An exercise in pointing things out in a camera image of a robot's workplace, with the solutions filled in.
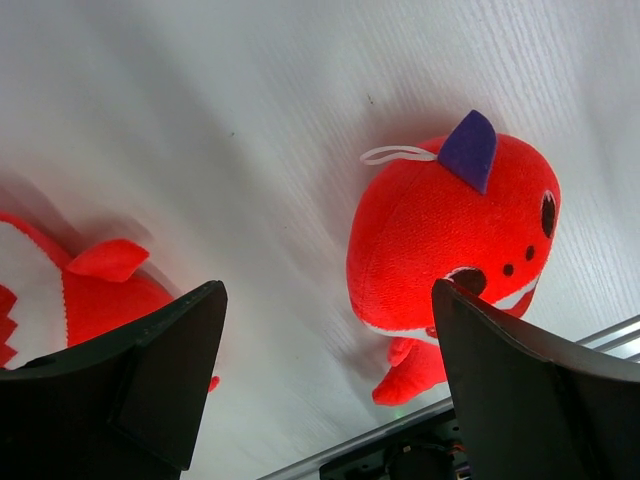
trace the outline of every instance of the brown eye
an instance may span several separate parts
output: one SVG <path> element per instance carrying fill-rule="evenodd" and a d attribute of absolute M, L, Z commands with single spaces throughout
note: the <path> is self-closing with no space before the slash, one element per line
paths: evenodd
<path fill-rule="evenodd" d="M 458 268 L 447 275 L 447 278 L 476 296 L 479 296 L 487 288 L 487 277 L 478 268 Z"/>
<path fill-rule="evenodd" d="M 556 224 L 556 201 L 553 193 L 546 192 L 542 199 L 542 231 L 547 238 L 553 235 L 553 227 Z"/>

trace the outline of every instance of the black eye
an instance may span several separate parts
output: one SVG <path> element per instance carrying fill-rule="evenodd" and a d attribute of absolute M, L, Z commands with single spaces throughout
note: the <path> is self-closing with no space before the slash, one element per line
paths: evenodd
<path fill-rule="evenodd" d="M 551 192 L 546 192 L 542 199 L 542 231 L 551 238 L 556 224 L 556 201 Z"/>
<path fill-rule="evenodd" d="M 477 268 L 463 267 L 454 270 L 453 273 L 447 275 L 447 278 L 453 280 L 456 285 L 468 290 L 478 296 L 487 288 L 487 277 Z"/>

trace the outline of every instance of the stuffed animal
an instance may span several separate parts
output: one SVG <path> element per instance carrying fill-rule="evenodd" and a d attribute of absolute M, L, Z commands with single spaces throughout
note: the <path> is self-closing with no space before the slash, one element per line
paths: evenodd
<path fill-rule="evenodd" d="M 134 272 L 149 257 L 109 240 L 76 257 L 27 222 L 0 212 L 0 368 L 86 342 L 171 302 Z M 214 377 L 209 390 L 219 379 Z"/>
<path fill-rule="evenodd" d="M 374 402 L 398 405 L 446 381 L 431 303 L 437 279 L 516 317 L 526 312 L 554 238 L 560 187 L 540 153 L 496 134 L 476 111 L 448 137 L 363 160 L 391 163 L 358 205 L 347 283 L 359 319 L 392 337 L 391 369 Z"/>

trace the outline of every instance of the purple fin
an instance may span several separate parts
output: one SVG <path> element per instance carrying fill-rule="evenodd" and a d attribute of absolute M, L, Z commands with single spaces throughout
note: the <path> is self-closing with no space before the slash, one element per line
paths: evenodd
<path fill-rule="evenodd" d="M 484 195 L 497 146 L 498 138 L 489 120 L 471 110 L 445 140 L 438 163 Z"/>

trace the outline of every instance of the toy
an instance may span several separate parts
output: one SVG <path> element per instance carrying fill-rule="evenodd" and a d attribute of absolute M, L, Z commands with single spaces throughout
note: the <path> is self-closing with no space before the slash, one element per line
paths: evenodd
<path fill-rule="evenodd" d="M 0 212 L 0 367 L 86 342 L 171 302 L 134 272 L 149 257 L 125 239 L 72 258 L 20 218 Z M 210 391 L 218 384 L 211 381 Z"/>
<path fill-rule="evenodd" d="M 383 158 L 375 155 L 387 153 Z M 402 404 L 446 381 L 431 310 L 448 278 L 521 317 L 547 261 L 560 209 L 553 170 L 533 147 L 496 134 L 476 111 L 448 137 L 363 156 L 393 160 L 355 214 L 347 254 L 354 312 L 391 336 L 391 369 L 373 392 Z"/>

